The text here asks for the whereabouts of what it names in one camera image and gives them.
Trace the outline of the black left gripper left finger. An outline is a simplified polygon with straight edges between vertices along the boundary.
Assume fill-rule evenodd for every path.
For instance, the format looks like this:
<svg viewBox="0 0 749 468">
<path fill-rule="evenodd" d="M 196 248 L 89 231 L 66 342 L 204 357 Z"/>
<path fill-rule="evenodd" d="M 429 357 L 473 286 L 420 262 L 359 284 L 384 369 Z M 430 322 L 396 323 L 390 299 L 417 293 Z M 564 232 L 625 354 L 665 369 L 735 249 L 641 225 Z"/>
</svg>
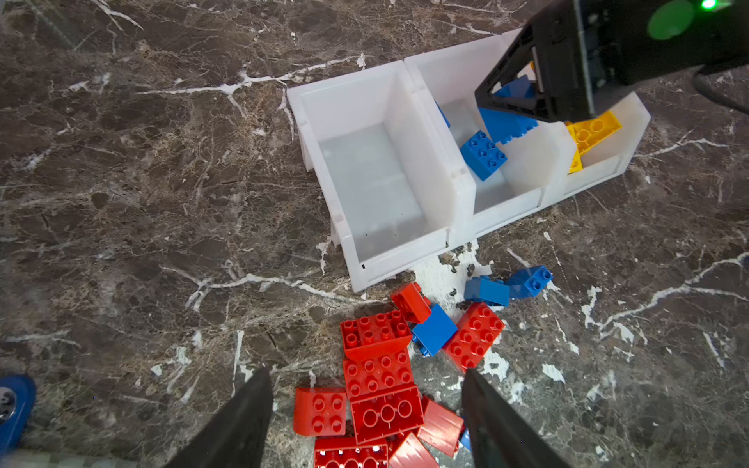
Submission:
<svg viewBox="0 0 749 468">
<path fill-rule="evenodd" d="M 257 370 L 168 463 L 169 467 L 259 467 L 272 417 L 267 368 Z"/>
</svg>

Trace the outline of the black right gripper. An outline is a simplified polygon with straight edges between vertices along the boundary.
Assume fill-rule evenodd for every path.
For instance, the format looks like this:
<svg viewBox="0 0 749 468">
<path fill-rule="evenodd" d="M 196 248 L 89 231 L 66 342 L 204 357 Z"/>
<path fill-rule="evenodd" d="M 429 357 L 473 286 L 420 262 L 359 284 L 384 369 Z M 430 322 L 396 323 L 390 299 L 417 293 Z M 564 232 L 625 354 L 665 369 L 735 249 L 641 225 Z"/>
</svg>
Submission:
<svg viewBox="0 0 749 468">
<path fill-rule="evenodd" d="M 520 76 L 532 62 L 532 81 Z M 554 1 L 477 87 L 480 110 L 542 122 L 597 117 L 644 82 L 748 62 L 745 1 Z"/>
</svg>

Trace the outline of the white three-compartment plastic bin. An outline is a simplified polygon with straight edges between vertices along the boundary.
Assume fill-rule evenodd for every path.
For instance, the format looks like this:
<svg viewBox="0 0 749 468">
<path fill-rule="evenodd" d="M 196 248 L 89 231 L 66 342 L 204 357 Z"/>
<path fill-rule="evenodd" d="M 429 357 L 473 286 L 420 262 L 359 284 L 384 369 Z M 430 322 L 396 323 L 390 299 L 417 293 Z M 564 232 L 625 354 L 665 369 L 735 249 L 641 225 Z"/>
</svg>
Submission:
<svg viewBox="0 0 749 468">
<path fill-rule="evenodd" d="M 355 292 L 622 175 L 651 120 L 636 95 L 620 129 L 570 172 L 575 144 L 540 123 L 502 147 L 488 179 L 460 148 L 484 129 L 474 92 L 514 32 L 290 89 L 304 164 L 314 171 Z"/>
</svg>

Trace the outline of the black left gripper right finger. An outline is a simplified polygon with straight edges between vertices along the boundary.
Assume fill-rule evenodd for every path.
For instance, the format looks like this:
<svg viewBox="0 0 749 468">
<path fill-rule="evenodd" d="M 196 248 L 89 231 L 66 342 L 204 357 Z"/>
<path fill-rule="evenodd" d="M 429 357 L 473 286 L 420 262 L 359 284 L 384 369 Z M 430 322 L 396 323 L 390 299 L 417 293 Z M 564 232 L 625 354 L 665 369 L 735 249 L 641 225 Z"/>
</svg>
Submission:
<svg viewBox="0 0 749 468">
<path fill-rule="evenodd" d="M 461 402 L 476 467 L 569 467 L 477 370 L 466 371 Z"/>
</svg>

